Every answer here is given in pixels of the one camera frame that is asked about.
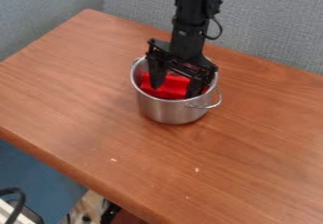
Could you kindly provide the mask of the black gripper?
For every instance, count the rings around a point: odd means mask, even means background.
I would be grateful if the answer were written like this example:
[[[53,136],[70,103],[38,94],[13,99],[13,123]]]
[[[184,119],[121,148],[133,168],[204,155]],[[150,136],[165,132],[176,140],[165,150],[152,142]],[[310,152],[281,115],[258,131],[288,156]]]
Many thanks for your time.
[[[204,30],[208,25],[208,20],[204,20],[198,25],[186,25],[173,17],[170,40],[168,42],[154,38],[148,40],[146,60],[152,89],[161,87],[169,72],[189,79],[186,98],[198,96],[212,82],[218,68],[202,55],[206,38]]]

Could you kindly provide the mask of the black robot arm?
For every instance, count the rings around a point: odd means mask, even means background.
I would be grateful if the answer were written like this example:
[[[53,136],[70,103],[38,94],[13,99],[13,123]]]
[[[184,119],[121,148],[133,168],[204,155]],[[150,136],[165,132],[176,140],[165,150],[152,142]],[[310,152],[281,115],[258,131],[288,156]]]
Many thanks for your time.
[[[177,100],[201,95],[218,70],[204,57],[205,40],[216,40],[221,25],[216,19],[221,0],[173,0],[173,30],[168,42],[149,39],[140,88],[154,97]]]

